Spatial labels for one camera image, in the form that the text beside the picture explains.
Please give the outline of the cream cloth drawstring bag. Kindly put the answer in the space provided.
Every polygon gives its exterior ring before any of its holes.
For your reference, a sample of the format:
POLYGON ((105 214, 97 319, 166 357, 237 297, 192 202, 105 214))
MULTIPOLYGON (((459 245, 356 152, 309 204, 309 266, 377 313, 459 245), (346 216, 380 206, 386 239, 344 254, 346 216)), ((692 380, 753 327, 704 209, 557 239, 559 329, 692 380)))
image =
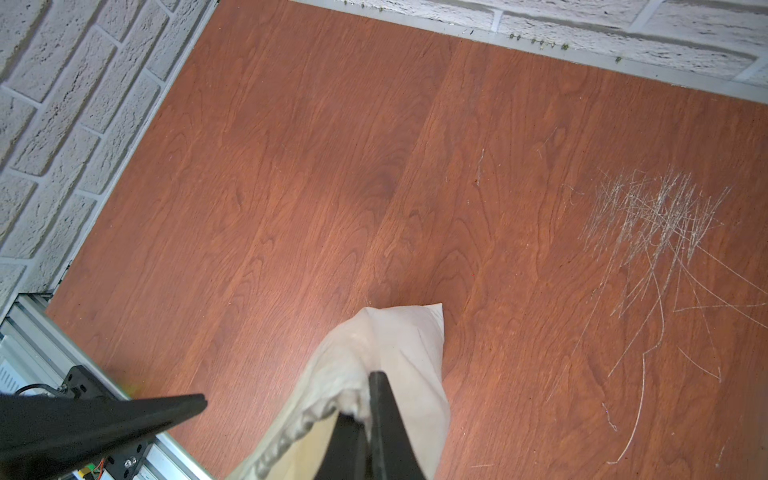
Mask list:
POLYGON ((340 415, 372 432, 373 372, 386 374, 415 460, 433 478, 451 418, 442 385, 444 340, 440 304, 361 309, 322 340, 267 433, 231 478, 313 478, 340 415))

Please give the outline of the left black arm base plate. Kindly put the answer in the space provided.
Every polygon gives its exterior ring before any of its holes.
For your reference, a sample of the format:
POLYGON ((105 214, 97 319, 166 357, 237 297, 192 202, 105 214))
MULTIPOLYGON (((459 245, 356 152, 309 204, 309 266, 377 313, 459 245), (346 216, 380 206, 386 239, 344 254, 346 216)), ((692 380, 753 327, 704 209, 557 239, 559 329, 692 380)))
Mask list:
POLYGON ((84 426, 76 426, 76 434, 85 434, 87 440, 95 440, 94 456, 83 466, 75 468, 65 479, 138 479, 145 466, 154 438, 133 424, 128 424, 126 407, 116 406, 119 399, 95 374, 84 365, 69 369, 59 388, 67 398, 96 407, 95 417, 88 418, 84 426))

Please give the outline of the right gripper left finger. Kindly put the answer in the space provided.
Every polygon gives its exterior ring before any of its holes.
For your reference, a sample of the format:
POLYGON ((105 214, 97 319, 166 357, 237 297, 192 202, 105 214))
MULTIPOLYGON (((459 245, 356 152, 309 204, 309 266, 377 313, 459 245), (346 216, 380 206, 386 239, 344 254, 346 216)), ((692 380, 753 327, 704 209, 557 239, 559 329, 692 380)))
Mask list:
POLYGON ((1 396, 1 477, 57 479, 202 413, 202 394, 139 400, 1 396))

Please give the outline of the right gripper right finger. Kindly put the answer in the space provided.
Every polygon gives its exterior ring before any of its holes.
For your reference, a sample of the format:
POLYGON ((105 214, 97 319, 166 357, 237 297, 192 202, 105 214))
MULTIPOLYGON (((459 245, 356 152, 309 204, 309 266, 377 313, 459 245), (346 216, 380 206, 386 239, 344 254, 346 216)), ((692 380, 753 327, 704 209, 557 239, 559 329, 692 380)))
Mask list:
POLYGON ((338 416, 317 479, 424 480, 387 375, 369 375, 371 429, 338 416))

